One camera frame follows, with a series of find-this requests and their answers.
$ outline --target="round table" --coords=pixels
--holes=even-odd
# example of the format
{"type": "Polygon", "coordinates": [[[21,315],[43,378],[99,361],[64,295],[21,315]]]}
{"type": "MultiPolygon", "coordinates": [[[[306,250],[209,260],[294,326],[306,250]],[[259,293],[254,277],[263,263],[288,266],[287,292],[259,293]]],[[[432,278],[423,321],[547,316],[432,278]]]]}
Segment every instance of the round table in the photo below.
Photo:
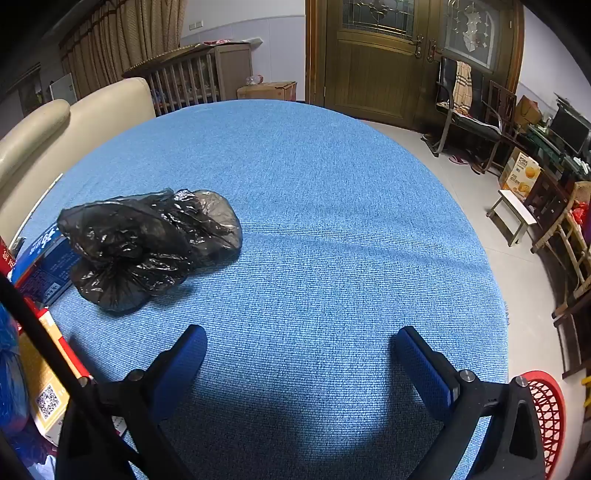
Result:
{"type": "Polygon", "coordinates": [[[474,230],[426,167],[361,121],[271,100],[184,108],[87,155],[24,235],[62,208],[165,187],[224,195],[242,222],[239,259],[134,313],[75,288],[51,311],[99,381],[205,328],[200,373],[162,423],[198,478],[406,478],[441,424],[392,355],[405,325],[457,369],[506,381],[505,306],[474,230]]]}

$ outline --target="door handle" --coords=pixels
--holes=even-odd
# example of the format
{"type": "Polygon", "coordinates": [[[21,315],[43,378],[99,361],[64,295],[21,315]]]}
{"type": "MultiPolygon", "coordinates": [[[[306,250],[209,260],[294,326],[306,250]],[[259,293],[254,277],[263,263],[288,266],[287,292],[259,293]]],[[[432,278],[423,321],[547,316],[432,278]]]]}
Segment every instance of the door handle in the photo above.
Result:
{"type": "Polygon", "coordinates": [[[429,38],[429,51],[427,53],[427,61],[432,62],[435,59],[435,52],[437,51],[437,40],[429,38]]]}
{"type": "Polygon", "coordinates": [[[421,58],[421,56],[423,55],[423,40],[425,40],[425,37],[423,37],[422,35],[417,35],[417,39],[415,41],[415,47],[414,47],[414,56],[416,58],[421,58]]]}

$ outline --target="stained glass window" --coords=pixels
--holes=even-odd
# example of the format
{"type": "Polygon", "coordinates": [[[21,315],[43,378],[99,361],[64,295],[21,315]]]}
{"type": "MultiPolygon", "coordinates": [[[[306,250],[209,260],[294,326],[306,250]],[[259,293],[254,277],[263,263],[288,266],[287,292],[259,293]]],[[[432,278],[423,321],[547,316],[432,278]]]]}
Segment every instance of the stained glass window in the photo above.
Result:
{"type": "Polygon", "coordinates": [[[499,41],[500,13],[480,0],[445,0],[443,11],[444,51],[468,63],[493,70],[499,41]]]}
{"type": "Polygon", "coordinates": [[[413,39],[414,0],[343,0],[343,28],[413,39]]]}

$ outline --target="door frame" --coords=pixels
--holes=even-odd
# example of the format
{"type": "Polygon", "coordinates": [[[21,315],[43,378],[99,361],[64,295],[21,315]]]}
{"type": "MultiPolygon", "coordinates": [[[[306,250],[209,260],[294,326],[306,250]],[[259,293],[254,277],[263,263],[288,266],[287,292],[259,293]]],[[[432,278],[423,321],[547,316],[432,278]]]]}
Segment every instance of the door frame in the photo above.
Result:
{"type": "MultiPolygon", "coordinates": [[[[514,43],[505,87],[515,92],[521,72],[525,28],[521,0],[514,0],[513,7],[514,43]]],[[[327,0],[306,0],[306,103],[317,106],[324,106],[326,86],[326,15],[327,0]]]]}

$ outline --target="cardboard box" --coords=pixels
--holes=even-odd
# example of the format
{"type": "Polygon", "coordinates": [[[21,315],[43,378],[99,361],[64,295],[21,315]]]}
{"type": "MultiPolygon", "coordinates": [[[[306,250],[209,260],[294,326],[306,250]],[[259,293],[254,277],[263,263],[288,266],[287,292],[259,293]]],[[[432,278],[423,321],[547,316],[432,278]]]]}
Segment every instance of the cardboard box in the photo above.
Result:
{"type": "Polygon", "coordinates": [[[17,258],[10,280],[25,297],[51,305],[72,284],[78,259],[54,223],[17,258]]]}
{"type": "Polygon", "coordinates": [[[526,129],[529,124],[537,125],[542,120],[538,102],[528,99],[525,95],[521,97],[515,107],[513,120],[523,129],[526,129]]]}
{"type": "MultiPolygon", "coordinates": [[[[89,377],[86,368],[62,337],[60,329],[53,321],[49,311],[47,309],[40,310],[37,312],[37,317],[66,359],[76,378],[89,377]]],[[[70,396],[24,332],[18,338],[18,347],[29,392],[31,416],[39,433],[57,446],[70,396]]]]}
{"type": "Polygon", "coordinates": [[[515,147],[499,178],[499,185],[501,190],[511,190],[523,202],[539,175],[538,163],[515,147]]]}
{"type": "Polygon", "coordinates": [[[297,82],[269,82],[240,87],[236,93],[239,99],[263,98],[268,100],[296,101],[297,82]]]}

